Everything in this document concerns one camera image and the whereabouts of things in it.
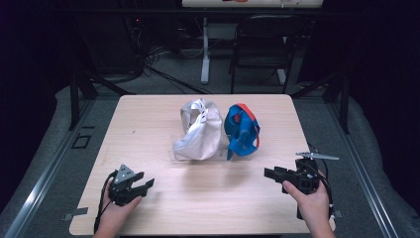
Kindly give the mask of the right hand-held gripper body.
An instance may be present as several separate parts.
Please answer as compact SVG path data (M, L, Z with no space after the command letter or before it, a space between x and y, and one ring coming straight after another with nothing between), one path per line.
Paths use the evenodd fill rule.
M339 158L313 152L298 152L296 156L301 156L301 159L295 160L295 171L289 170L291 173L289 181L304 194L315 192L319 187L319 183L323 183L328 188L328 167L326 160L338 161ZM324 164L325 173L323 175L319 172L318 161Z

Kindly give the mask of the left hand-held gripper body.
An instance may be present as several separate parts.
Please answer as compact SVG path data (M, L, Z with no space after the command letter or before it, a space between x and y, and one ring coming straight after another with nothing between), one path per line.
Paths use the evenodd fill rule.
M121 165L120 169L117 170L116 175L114 176L109 191L109 198L117 205L124 206L130 203L135 196L132 188L132 183L130 178L137 174L133 172L126 165Z

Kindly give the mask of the blue cap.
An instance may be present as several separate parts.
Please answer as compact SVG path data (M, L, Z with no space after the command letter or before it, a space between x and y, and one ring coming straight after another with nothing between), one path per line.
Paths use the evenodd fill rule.
M234 155L239 157L254 153L260 146L260 125L244 103L237 103L229 108L224 122L224 130L229 139L227 160Z

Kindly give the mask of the white cap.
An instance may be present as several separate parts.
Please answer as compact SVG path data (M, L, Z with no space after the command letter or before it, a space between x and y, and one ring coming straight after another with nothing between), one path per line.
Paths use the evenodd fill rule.
M222 117L217 105L204 98L180 109L184 136L173 143L177 161L203 161L213 157L222 140Z

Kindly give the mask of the person's left hand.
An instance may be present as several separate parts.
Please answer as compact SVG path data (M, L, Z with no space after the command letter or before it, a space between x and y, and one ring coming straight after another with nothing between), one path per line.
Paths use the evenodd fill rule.
M142 198L138 196L134 198L130 203L124 206L119 206L110 200L108 191L105 191L103 202L105 203L106 208L103 210L100 216L100 222L97 231L107 230L118 234L129 215L134 211L134 209L139 205L141 201Z

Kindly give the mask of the person's right hand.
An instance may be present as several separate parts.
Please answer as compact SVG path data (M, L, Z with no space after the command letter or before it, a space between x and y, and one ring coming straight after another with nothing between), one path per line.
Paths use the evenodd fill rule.
M304 194L288 180L285 180L282 186L296 200L309 230L321 227L331 228L329 223L329 196L323 184L320 184L318 189L311 194Z

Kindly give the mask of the grey tape strip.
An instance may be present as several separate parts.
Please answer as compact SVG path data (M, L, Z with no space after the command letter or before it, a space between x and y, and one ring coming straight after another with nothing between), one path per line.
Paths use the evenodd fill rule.
M72 210L71 212L66 213L63 216L62 220L63 221L71 221L74 216L85 215L87 213L87 211L88 211L87 207L76 208L76 209Z

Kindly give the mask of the black tape square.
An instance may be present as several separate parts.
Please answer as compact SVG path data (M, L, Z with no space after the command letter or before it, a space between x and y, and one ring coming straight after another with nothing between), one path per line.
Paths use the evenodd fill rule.
M91 136L90 135L82 135L82 134L78 134L76 136L76 138L74 139L71 148L72 149L86 149L87 146L89 145L91 140Z

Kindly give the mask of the black metal stand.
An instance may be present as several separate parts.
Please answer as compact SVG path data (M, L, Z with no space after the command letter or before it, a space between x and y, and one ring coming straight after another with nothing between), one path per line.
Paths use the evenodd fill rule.
M116 92L119 95L132 95L132 92L129 92L111 81L105 79L97 73L94 73L89 70L83 70L76 72L70 80L70 109L71 109L71 122L69 129L73 130L78 124L80 119L80 110L79 110L79 93L87 100L95 100L98 96L98 92L93 86L93 83L97 82L107 87L108 89Z
M343 72L334 72L321 80L315 81L291 94L293 99L300 98L316 88L326 85L322 98L325 103L334 103L338 96L340 99L339 109L339 124L346 134L349 134L348 127L348 112L349 112L349 101L350 101L350 80L347 75Z

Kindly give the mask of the black folding chair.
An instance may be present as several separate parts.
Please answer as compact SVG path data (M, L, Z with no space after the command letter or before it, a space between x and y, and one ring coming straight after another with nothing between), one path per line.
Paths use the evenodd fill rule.
M235 30L229 73L230 92L235 92L236 69L255 68L284 71L286 91L295 52L307 22L295 15L253 15Z

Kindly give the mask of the white desk leg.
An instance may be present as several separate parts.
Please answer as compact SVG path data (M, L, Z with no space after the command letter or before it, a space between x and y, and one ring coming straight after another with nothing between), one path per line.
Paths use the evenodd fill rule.
M203 19L203 60L201 68L200 82L207 84L209 82L209 71L210 71L210 56L209 56L209 38L208 38L208 22L207 19Z

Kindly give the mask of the white desk top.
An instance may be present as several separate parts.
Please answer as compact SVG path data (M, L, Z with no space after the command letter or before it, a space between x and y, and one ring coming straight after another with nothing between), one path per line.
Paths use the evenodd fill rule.
M324 0L181 0L190 8L321 8Z

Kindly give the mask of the aluminium floor rail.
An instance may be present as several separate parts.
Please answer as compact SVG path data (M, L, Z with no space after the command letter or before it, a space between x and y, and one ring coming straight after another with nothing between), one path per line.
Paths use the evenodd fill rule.
M352 140L350 134L347 134L341 126L339 120L339 112L334 104L327 103L326 108L329 111L330 116L337 128L342 140L344 141L346 148L350 154L350 162L355 172L356 178L361 185L367 200L368 206L376 220L377 226L380 229L383 238L400 238L398 232L393 225L388 212L386 211L382 199L377 193L368 171L362 161L362 158Z
M58 106L17 193L0 214L0 238L85 238L70 233L63 216L78 206L99 151L105 123L95 119L96 101L82 104L80 121L67 129L64 105ZM72 149L78 134L90 135L86 149Z

